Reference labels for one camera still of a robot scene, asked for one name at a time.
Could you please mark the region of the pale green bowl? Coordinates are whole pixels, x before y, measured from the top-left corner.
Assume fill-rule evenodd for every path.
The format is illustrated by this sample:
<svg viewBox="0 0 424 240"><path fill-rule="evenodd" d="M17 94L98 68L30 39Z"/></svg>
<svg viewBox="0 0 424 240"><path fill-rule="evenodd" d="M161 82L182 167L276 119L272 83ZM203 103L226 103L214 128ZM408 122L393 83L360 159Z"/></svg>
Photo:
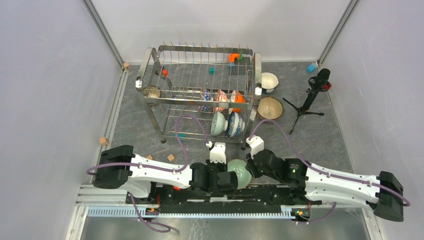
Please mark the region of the pale green bowl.
<svg viewBox="0 0 424 240"><path fill-rule="evenodd" d="M233 159L227 163L227 171L236 173L238 190L246 188L252 180L252 175L246 166L247 163L241 159Z"/></svg>

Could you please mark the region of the blue floral bowl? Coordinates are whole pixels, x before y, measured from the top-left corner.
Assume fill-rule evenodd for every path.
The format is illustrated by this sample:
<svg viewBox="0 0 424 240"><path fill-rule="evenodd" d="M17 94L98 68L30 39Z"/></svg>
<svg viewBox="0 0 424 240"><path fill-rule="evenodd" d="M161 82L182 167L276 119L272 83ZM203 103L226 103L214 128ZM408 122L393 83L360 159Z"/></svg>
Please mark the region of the blue floral bowl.
<svg viewBox="0 0 424 240"><path fill-rule="evenodd" d="M245 122L243 116L237 112L232 112L228 119L226 136L228 138L239 137L244 131Z"/></svg>

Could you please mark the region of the pink speckled bowl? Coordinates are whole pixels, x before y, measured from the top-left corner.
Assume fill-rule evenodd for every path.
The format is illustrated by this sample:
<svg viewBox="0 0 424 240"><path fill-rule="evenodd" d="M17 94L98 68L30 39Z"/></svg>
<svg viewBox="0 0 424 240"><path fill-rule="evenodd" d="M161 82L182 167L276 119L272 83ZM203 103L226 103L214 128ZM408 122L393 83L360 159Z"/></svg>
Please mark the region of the pink speckled bowl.
<svg viewBox="0 0 424 240"><path fill-rule="evenodd" d="M267 96L261 98L259 101L257 115L261 119L277 120L283 115L283 113L284 107L278 99L272 96Z"/></svg>

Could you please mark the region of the green dotted white bowl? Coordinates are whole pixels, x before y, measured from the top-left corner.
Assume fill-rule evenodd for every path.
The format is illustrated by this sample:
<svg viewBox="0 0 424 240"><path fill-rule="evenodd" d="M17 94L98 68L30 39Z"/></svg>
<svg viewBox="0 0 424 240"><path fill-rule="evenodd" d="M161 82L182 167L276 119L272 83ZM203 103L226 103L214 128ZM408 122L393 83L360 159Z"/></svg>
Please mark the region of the green dotted white bowl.
<svg viewBox="0 0 424 240"><path fill-rule="evenodd" d="M228 128L228 121L225 116L217 111L213 115L210 133L212 136L218 136Z"/></svg>

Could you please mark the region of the teal and white bowl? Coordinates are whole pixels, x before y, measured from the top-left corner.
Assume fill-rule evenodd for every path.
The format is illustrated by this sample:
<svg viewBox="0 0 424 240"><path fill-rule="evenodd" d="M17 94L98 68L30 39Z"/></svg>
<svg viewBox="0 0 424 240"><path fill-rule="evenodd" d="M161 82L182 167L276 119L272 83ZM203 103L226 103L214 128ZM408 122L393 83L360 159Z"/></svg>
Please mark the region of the teal and white bowl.
<svg viewBox="0 0 424 240"><path fill-rule="evenodd" d="M261 74L261 86L262 93L269 94L272 93L279 84L279 79L276 75L270 72L263 72Z"/></svg>

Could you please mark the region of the black patterned bowl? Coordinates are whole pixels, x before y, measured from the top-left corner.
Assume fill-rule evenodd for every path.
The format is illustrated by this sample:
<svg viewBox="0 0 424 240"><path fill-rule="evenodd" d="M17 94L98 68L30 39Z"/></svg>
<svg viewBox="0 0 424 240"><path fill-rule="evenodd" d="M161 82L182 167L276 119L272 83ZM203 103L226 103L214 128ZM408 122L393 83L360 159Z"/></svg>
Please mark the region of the black patterned bowl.
<svg viewBox="0 0 424 240"><path fill-rule="evenodd" d="M155 85L146 86L142 89L142 93L147 94L148 98L160 98L162 95L162 91Z"/></svg>

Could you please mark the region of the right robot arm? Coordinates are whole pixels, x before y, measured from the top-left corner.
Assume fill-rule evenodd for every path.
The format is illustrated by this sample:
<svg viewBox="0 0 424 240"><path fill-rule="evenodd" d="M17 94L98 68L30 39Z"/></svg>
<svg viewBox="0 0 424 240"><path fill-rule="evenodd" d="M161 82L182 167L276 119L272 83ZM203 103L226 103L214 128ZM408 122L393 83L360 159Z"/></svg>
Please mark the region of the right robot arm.
<svg viewBox="0 0 424 240"><path fill-rule="evenodd" d="M285 205L338 203L370 208L384 220L404 221L404 188L391 172L353 174L298 158L279 158L269 149L248 153L246 161L253 178L267 176L283 185L277 198Z"/></svg>

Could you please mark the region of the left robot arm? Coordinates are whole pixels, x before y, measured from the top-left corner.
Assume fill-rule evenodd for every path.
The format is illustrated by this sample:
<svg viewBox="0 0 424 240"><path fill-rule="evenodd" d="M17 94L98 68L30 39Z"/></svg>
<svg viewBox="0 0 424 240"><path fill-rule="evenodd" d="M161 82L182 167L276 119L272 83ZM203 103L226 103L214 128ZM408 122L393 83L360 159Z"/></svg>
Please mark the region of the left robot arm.
<svg viewBox="0 0 424 240"><path fill-rule="evenodd" d="M206 193L237 190L237 173L227 168L226 145L208 141L206 147L210 150L206 163L173 164L143 157L134 153L133 146L121 145L103 151L99 164L87 173L93 176L94 187L122 189L145 204L157 198L157 190L149 183Z"/></svg>

